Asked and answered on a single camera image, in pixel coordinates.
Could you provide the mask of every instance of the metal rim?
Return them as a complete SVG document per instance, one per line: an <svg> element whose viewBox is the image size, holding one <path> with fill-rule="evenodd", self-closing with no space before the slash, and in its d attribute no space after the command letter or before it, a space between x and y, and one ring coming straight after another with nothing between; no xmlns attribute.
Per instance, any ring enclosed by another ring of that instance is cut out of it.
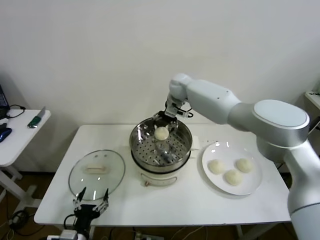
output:
<svg viewBox="0 0 320 240"><path fill-rule="evenodd" d="M177 169L174 169L174 170L171 170L171 171L166 171L166 172L157 172L157 171L148 170L148 169L144 168L143 166L141 166L141 165L137 162L137 160L135 159L135 157L134 157L134 155L133 155L133 153L132 153L132 151L131 151L132 159L133 159L133 161L135 162L135 164L137 164L137 166L138 166L139 168L141 168L142 170L144 170L144 171L146 171L146 172L148 172L148 173L157 174L157 175L170 174L170 173L173 173L173 172L179 170L180 168L182 168L182 167L188 162L188 160L190 159L190 155L191 155L191 151L189 151L188 157L187 157L187 159L185 160L185 162L184 162L181 166L179 166Z"/></svg>
<svg viewBox="0 0 320 240"><path fill-rule="evenodd" d="M173 139L173 141L178 141L178 142L183 141L183 144L186 144L184 146L184 150L182 149L182 151L184 151L184 153L182 152L182 155L179 156L180 159L174 158L176 160L171 164L154 165L154 164L152 164L150 162L147 162L146 159L142 159L144 154L145 153L147 154L147 152L144 151L144 149L143 149L144 146L143 145L142 145L142 150L138 151L137 145L141 144L141 141L136 138L137 137L137 133L139 134L139 129L141 131L143 131L144 134L150 136L148 134L148 133L150 133L150 131L149 130L144 131L144 130L147 129L146 126L149 126L149 128L151 127L152 119L153 118L150 117L150 118L147 118L147 119L141 121L131 131L131 134L130 134L130 137L129 137L129 145L130 145L132 158L133 158L134 162L139 167L141 167L143 170L145 170L147 172L154 173L154 174L172 173L172 172L180 169L183 165L185 165L185 163L189 159L189 156L190 156L190 153L191 153L192 141L193 141L192 134L191 134L189 128L183 122L178 121L178 125L179 125L179 127L181 129L180 129L180 131L178 131L176 133L177 135L174 136L172 139ZM145 143L145 144L147 144L146 146L149 147L148 144L151 144L151 142L148 143L147 142L148 140L149 140L149 137L147 137L147 138L143 137L142 144Z"/></svg>

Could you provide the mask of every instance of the black cable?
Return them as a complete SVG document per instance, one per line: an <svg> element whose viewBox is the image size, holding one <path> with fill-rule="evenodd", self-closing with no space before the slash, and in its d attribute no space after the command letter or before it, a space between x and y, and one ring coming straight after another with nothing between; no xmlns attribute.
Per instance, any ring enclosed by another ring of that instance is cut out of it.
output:
<svg viewBox="0 0 320 240"><path fill-rule="evenodd" d="M9 200L8 200L8 191L5 193L5 198L6 198L6 219L8 221L9 227L10 229L17 235L22 236L22 237L29 237L32 236L38 232L40 232L44 227L40 227L38 230L28 233L28 234L24 234L21 232L18 232L18 229L23 228L26 223L28 222L28 219L33 216L33 215L29 215L29 213L26 210L20 210L15 212L11 218L9 218Z"/></svg>
<svg viewBox="0 0 320 240"><path fill-rule="evenodd" d="M114 230L115 228L113 227L113 228L111 228L111 230L110 230L110 232L109 232L109 240L111 240L111 237L112 237L112 232L113 232L113 230Z"/></svg>
<svg viewBox="0 0 320 240"><path fill-rule="evenodd" d="M283 165L284 165L284 163L281 163L276 169L279 170Z"/></svg>
<svg viewBox="0 0 320 240"><path fill-rule="evenodd" d="M6 117L7 117L8 119L14 119L14 118L16 118L16 117L19 117L19 116L20 116L21 114L23 114L23 113L25 112L25 110L26 110L26 108L25 108L24 106L20 106L20 105L17 105L17 104L11 105L10 108L13 107L13 106L19 107L19 108L22 110L22 112L19 113L19 114L16 115L16 116L9 116L9 115L7 115Z"/></svg>
<svg viewBox="0 0 320 240"><path fill-rule="evenodd" d="M132 227L132 230L133 230L132 240L135 240L137 231L136 231L136 228L134 226Z"/></svg>
<svg viewBox="0 0 320 240"><path fill-rule="evenodd" d="M29 234L22 234L21 232L18 232L18 231L16 231L16 230L13 230L13 231L14 231L15 234L17 234L17 235L19 235L19 236L29 237L29 236L35 235L36 233L40 232L44 227L45 227L45 225L42 226L42 227L40 227L37 231L31 232L31 233L29 233Z"/></svg>
<svg viewBox="0 0 320 240"><path fill-rule="evenodd" d="M70 218L70 217L73 217L73 216L75 216L75 214L70 214L70 215L68 215L68 216L65 217L65 219L64 219L64 221L63 221L63 227L64 227L64 229L68 229L68 228L67 228L67 225L66 225L67 219Z"/></svg>

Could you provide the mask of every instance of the steamed bun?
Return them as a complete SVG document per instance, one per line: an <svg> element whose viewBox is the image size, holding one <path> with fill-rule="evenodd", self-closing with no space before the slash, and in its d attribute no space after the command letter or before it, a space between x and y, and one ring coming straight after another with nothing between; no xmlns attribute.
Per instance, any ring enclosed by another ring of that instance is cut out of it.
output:
<svg viewBox="0 0 320 240"><path fill-rule="evenodd" d="M249 159L241 158L235 162L235 166L243 173L250 173L254 166Z"/></svg>
<svg viewBox="0 0 320 240"><path fill-rule="evenodd" d="M164 141L169 137L169 130L164 126L159 126L154 131L154 137L159 141Z"/></svg>
<svg viewBox="0 0 320 240"><path fill-rule="evenodd" d="M214 174L222 174L225 172L225 165L221 160L213 160L209 163L209 169Z"/></svg>
<svg viewBox="0 0 320 240"><path fill-rule="evenodd" d="M238 186L243 181L242 174L236 169L227 171L224 176L225 180L232 186Z"/></svg>

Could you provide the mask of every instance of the table leg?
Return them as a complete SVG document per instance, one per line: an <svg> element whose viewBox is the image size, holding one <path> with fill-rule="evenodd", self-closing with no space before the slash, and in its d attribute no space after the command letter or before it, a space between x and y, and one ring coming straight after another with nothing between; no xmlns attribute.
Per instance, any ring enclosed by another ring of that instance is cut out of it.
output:
<svg viewBox="0 0 320 240"><path fill-rule="evenodd" d="M246 234L243 236L239 236L238 240L255 240L260 237L265 232L272 229L278 223L267 223L267 224L258 224L251 228Z"/></svg>
<svg viewBox="0 0 320 240"><path fill-rule="evenodd" d="M19 187L1 170L0 170L0 185L20 200L20 203L16 207L16 211L23 210L26 207L31 207L31 208L39 207L41 199L32 198L32 194L35 192L37 186L31 185L27 191L23 191L21 187Z"/></svg>
<svg viewBox="0 0 320 240"><path fill-rule="evenodd" d="M22 179L22 175L20 172L18 172L17 169L15 169L12 165L11 166L7 166L5 168L12 176L15 176L16 179L21 180Z"/></svg>
<svg viewBox="0 0 320 240"><path fill-rule="evenodd" d="M95 233L95 227L92 226L92 227L90 227L89 240L93 240L94 239L94 233Z"/></svg>

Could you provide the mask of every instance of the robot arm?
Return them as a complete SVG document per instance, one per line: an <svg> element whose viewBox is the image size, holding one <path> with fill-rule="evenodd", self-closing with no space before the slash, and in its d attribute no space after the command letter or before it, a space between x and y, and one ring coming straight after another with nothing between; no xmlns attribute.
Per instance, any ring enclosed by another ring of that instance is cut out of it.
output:
<svg viewBox="0 0 320 240"><path fill-rule="evenodd" d="M310 118L305 111L277 100L243 103L227 88L182 73L170 81L169 90L165 115L174 118L188 102L216 124L254 133L267 159L284 160L293 179L288 210L295 231L299 239L319 239L320 161L308 141Z"/></svg>

